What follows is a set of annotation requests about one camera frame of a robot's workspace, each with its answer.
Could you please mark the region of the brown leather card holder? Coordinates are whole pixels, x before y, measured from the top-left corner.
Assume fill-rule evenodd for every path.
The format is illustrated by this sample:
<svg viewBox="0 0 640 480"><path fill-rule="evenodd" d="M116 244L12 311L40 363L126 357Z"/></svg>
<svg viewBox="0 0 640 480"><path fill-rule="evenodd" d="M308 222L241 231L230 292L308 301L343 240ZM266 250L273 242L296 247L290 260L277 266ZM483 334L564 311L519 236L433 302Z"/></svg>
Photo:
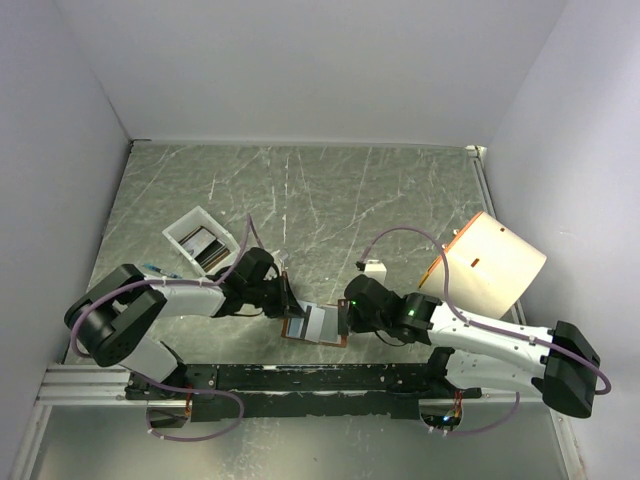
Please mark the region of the brown leather card holder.
<svg viewBox="0 0 640 480"><path fill-rule="evenodd" d="M302 302L301 317L286 318L281 337L306 343L345 348L347 336L339 333L337 305Z"/></svg>

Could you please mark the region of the grey white credit card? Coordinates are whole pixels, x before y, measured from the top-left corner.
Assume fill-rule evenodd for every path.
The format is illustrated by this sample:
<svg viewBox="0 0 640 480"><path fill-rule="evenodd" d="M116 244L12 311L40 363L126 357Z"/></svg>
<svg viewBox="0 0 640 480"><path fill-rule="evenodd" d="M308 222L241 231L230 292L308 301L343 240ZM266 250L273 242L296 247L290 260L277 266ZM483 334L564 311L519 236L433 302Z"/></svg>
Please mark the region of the grey white credit card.
<svg viewBox="0 0 640 480"><path fill-rule="evenodd" d="M319 343L324 325L326 311L317 305L308 305L304 317L302 338L306 341Z"/></svg>

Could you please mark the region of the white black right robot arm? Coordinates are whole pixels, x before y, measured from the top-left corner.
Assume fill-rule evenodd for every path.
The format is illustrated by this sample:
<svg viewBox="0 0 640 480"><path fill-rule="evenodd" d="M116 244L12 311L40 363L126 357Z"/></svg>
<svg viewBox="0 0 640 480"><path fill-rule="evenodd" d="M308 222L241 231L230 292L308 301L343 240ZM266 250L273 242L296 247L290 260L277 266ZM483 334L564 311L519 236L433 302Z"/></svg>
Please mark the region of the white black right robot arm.
<svg viewBox="0 0 640 480"><path fill-rule="evenodd" d="M365 275L348 284L344 297L353 333L383 331L403 343L453 349L448 363L424 374L425 388L435 397L456 388L537 391L562 414L592 414L600 357L571 323L527 327L451 310L418 292L399 296Z"/></svg>

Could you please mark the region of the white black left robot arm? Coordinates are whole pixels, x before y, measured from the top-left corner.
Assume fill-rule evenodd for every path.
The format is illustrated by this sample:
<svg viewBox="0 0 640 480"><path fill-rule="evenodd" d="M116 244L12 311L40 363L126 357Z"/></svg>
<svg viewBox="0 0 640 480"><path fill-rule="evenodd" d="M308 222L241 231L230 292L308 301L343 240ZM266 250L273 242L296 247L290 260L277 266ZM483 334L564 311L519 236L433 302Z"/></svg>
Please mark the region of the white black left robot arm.
<svg viewBox="0 0 640 480"><path fill-rule="evenodd" d="M164 317L238 316L246 305L268 318L304 315L287 275L258 247L202 279L165 280L121 265L67 310L64 323L74 344L97 365L120 365L149 378L162 398L173 399L185 390L187 366L165 343L150 338L152 324Z"/></svg>

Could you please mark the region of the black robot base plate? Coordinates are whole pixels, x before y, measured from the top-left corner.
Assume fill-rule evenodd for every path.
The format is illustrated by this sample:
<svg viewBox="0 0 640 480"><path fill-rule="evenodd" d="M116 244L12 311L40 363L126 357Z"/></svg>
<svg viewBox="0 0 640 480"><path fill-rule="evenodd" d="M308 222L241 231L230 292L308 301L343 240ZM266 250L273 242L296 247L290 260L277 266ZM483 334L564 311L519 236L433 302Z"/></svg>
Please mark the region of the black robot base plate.
<svg viewBox="0 0 640 480"><path fill-rule="evenodd" d="M421 400L452 401L481 396L478 388L461 389L445 378L442 362L338 365L190 364L181 388L203 389L192 397L150 385L131 375L128 400L178 401L191 406L195 422L232 419L239 407L212 389L237 395L246 418L382 415L419 417Z"/></svg>

